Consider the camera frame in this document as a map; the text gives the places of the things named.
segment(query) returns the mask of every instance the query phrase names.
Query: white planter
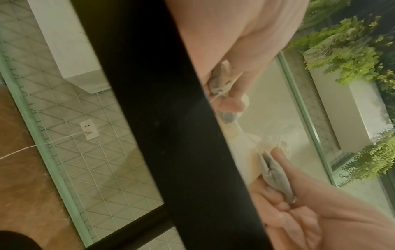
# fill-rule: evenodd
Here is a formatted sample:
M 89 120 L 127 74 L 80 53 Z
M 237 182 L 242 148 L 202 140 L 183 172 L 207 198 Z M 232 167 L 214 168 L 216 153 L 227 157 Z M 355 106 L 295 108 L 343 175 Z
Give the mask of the white planter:
M 110 88 L 69 0 L 28 0 L 63 78 L 89 93 Z
M 315 49 L 305 52 L 306 61 Z M 335 81 L 340 71 L 325 75 L 326 68 L 310 70 L 311 76 L 342 151 L 359 152 L 378 133 L 393 128 L 383 99 L 374 82 L 354 80 L 345 86 Z

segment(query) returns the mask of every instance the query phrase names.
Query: wall socket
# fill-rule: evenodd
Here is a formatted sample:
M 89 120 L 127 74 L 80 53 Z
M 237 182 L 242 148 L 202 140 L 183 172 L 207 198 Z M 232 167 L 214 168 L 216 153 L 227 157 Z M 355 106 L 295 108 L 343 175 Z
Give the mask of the wall socket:
M 82 131 L 84 132 L 86 140 L 92 140 L 99 136 L 98 131 L 96 130 L 95 125 L 92 120 L 86 120 L 79 123 Z

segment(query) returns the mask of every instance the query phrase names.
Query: black frame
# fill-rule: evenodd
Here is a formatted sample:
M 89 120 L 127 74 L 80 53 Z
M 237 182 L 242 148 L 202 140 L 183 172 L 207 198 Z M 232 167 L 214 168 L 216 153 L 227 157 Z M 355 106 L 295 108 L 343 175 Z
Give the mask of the black frame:
M 88 249 L 273 249 L 165 3 L 71 2 L 165 203 Z

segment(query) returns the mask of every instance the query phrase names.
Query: brown floor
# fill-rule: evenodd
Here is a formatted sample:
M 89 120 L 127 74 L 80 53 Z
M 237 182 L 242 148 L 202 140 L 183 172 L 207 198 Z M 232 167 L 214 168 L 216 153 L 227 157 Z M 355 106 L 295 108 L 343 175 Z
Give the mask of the brown floor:
M 0 156 L 33 145 L 8 89 L 0 85 Z M 0 230 L 16 231 L 44 250 L 83 249 L 36 148 L 0 160 Z

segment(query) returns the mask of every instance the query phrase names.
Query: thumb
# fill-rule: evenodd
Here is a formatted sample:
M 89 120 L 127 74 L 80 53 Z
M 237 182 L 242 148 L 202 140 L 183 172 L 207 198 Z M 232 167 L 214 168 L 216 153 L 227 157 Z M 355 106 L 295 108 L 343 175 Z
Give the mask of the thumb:
M 319 215 L 349 218 L 350 213 L 375 210 L 369 204 L 336 187 L 308 176 L 305 172 L 293 166 L 281 149 L 274 148 L 271 155 L 284 169 L 297 200 Z

